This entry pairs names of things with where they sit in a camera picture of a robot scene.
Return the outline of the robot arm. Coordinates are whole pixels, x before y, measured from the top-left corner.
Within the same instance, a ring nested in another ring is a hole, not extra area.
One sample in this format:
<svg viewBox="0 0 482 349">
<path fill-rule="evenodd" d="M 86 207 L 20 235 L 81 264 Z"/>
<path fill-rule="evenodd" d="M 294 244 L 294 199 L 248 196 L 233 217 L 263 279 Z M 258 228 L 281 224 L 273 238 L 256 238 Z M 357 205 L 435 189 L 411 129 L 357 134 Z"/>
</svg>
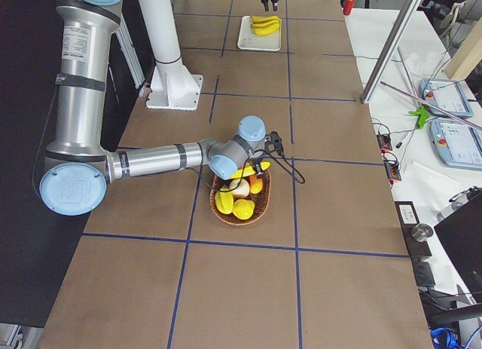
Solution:
<svg viewBox="0 0 482 349">
<path fill-rule="evenodd" d="M 111 36 L 122 21 L 123 0 L 56 0 L 64 22 L 61 70 L 56 77 L 56 132 L 46 148 L 39 191 L 46 207 L 66 216 L 95 209 L 117 179 L 207 165 L 229 179 L 259 159 L 267 134 L 254 115 L 243 118 L 227 142 L 199 142 L 109 152 L 101 130 Z"/>
</svg>

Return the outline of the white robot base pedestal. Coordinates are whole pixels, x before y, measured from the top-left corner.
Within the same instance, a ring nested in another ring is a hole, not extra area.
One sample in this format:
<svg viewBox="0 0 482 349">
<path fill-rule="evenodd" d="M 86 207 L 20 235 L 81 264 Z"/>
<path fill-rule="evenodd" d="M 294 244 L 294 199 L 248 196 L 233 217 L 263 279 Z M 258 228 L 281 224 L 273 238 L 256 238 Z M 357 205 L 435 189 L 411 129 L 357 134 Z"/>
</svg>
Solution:
<svg viewBox="0 0 482 349">
<path fill-rule="evenodd" d="M 146 105 L 150 109 L 197 108 L 202 75 L 192 75 L 182 61 L 170 0 L 139 0 L 156 67 Z"/>
</svg>

